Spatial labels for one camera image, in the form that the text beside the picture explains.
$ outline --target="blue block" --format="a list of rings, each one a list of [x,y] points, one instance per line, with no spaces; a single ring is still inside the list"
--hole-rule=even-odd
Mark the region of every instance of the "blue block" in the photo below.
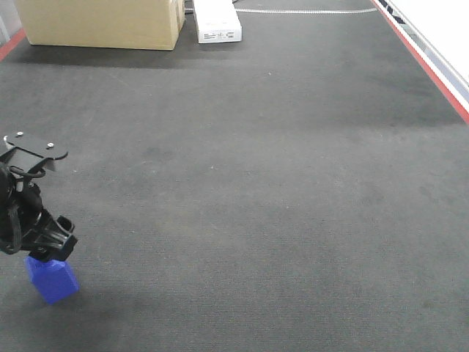
[[[67,262],[51,260],[43,263],[32,257],[26,257],[24,263],[31,283],[49,304],[54,304],[79,289],[72,268]]]

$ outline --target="gray carpet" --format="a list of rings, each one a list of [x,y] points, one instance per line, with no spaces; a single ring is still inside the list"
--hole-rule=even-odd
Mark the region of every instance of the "gray carpet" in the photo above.
[[[378,12],[240,20],[0,64],[0,134],[70,151],[40,185],[81,283],[50,307],[0,256],[1,351],[469,351],[462,120]]]

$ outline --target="white box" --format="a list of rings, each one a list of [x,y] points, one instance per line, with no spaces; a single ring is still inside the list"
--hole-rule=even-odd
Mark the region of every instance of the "white box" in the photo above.
[[[193,0],[199,43],[240,42],[242,29],[232,0]]]

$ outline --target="white wall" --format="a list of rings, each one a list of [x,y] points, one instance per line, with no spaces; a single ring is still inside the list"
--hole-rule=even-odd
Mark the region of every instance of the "white wall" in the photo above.
[[[21,28],[13,0],[0,0],[0,45]]]

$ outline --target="black cable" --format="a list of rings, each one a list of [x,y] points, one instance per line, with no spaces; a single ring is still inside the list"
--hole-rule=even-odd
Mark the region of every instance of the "black cable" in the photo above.
[[[191,2],[192,0],[184,0],[184,3],[188,3],[188,2]],[[237,3],[239,0],[232,0],[233,4]],[[186,10],[184,11],[184,13],[186,15],[190,15],[191,13],[193,13],[193,10]]]
[[[45,176],[44,169],[39,170],[36,174],[29,174],[28,172],[24,172],[22,169],[19,169],[15,166],[10,166],[9,169],[11,173],[27,178],[41,178]]]

